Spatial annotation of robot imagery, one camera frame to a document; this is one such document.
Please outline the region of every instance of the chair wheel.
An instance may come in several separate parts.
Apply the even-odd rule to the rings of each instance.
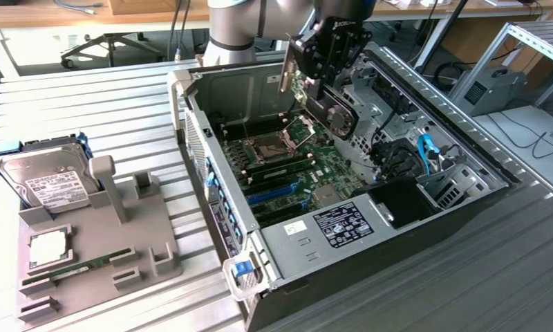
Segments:
[[[73,60],[72,59],[62,59],[61,60],[61,65],[62,65],[64,68],[72,69],[73,68]]]

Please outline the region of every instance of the aluminum workbench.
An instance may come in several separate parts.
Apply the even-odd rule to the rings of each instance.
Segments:
[[[68,135],[81,128],[96,156],[116,161],[114,179],[160,177],[184,274],[42,325],[34,331],[242,331],[221,263],[173,138],[166,73],[184,62],[2,80],[0,140]],[[16,195],[0,179],[0,331],[18,331],[14,307]]]
[[[188,66],[194,62],[182,62]],[[177,68],[150,64],[1,81],[0,140],[82,128],[96,155],[117,160],[118,180],[152,170],[184,259],[180,277],[36,331],[244,330],[172,139],[166,73]],[[553,331],[553,194],[529,173],[517,175],[518,189],[446,241],[266,331]],[[17,198],[4,194],[10,199],[0,202],[0,331],[17,331]]]

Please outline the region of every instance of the gray device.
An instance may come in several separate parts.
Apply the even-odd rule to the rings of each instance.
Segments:
[[[370,43],[341,75],[338,96],[358,117],[348,140],[290,112],[293,97],[277,91],[281,61],[170,73],[172,105],[178,98],[186,104],[182,122],[173,110],[174,126],[250,331],[440,242],[516,182],[453,123],[470,119],[438,91],[408,81],[417,74],[390,54]],[[302,85],[300,78],[293,86]],[[292,124],[297,116],[305,120]],[[298,124],[305,130],[292,128]],[[429,174],[414,158],[422,138],[430,139]],[[437,158],[432,145],[441,147]],[[374,148],[382,157],[373,156]],[[410,152],[394,163],[398,150]],[[277,179],[264,182],[253,176],[258,172]]]
[[[457,91],[470,71],[465,71],[454,84]],[[470,117],[502,111],[508,101],[516,96],[526,84],[522,72],[512,71],[506,66],[485,67],[461,100],[456,101],[457,107]]]

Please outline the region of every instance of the metal shelf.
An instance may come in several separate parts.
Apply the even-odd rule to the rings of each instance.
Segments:
[[[508,24],[508,34],[553,60],[553,21]]]

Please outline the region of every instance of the label sticker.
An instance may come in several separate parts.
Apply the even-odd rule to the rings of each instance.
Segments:
[[[33,178],[25,183],[48,209],[88,199],[76,171]]]
[[[286,235],[293,235],[294,233],[298,233],[302,230],[306,230],[306,226],[302,220],[296,221],[288,225],[284,225]]]
[[[340,248],[373,233],[354,203],[346,203],[313,216],[330,246]]]
[[[277,83],[280,82],[280,75],[272,75],[266,77],[266,83]]]

